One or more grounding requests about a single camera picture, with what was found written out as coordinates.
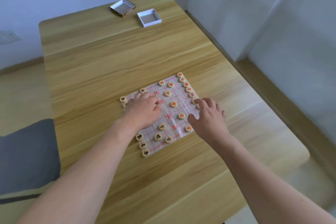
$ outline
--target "forearm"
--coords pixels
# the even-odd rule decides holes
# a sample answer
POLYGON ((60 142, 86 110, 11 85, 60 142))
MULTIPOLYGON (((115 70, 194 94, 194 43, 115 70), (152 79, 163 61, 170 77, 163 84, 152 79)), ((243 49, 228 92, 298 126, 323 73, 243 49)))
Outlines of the forearm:
POLYGON ((34 202, 19 223, 93 223, 135 133, 124 120, 117 120, 95 146, 34 202))
POLYGON ((259 224, 336 222, 263 166, 236 138, 222 138, 210 145, 226 163, 259 224))

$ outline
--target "electrical outlet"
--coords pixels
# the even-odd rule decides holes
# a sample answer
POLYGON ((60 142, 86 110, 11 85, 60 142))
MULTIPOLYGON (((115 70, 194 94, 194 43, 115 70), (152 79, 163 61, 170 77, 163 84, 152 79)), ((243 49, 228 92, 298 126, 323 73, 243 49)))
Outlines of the electrical outlet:
POLYGON ((21 38, 12 30, 0 31, 0 45, 10 44, 19 40, 21 40, 21 38))

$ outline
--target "wooden table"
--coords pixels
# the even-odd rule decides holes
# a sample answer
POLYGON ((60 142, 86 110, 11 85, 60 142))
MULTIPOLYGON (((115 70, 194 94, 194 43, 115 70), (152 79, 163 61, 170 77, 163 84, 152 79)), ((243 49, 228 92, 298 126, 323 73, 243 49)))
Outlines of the wooden table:
MULTIPOLYGON (((307 149, 174 0, 130 0, 124 18, 111 4, 42 21, 41 41, 61 173, 123 113, 119 97, 182 71, 200 97, 227 112, 230 132, 284 175, 307 149), (137 12, 162 23, 143 28, 137 12)), ((148 159, 135 139, 115 174, 97 223, 223 223, 245 205, 226 165, 195 133, 148 159)))

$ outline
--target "hand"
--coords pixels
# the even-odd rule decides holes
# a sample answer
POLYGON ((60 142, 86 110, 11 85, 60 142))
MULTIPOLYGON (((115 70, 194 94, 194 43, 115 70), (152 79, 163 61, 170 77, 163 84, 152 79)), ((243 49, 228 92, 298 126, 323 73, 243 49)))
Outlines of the hand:
POLYGON ((138 93, 134 99, 130 99, 124 113, 126 120, 131 120, 137 132, 148 128, 159 117, 162 105, 158 97, 145 92, 138 93))
POLYGON ((199 105, 199 119, 189 114, 188 122, 196 134, 208 144, 213 140, 229 138, 230 133, 224 123, 225 112, 221 106, 211 98, 195 99, 194 102, 199 105))

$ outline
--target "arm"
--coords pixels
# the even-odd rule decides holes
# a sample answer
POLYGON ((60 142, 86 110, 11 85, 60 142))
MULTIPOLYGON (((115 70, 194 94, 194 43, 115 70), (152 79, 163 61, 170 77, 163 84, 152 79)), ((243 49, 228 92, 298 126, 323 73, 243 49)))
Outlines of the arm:
POLYGON ((159 99, 150 93, 138 93, 128 103, 123 117, 17 223, 94 223, 128 144, 161 111, 159 99))
POLYGON ((224 111, 210 98, 196 99, 200 114, 188 121, 224 160, 259 224, 335 224, 329 213, 273 174, 248 152, 224 124, 224 111))

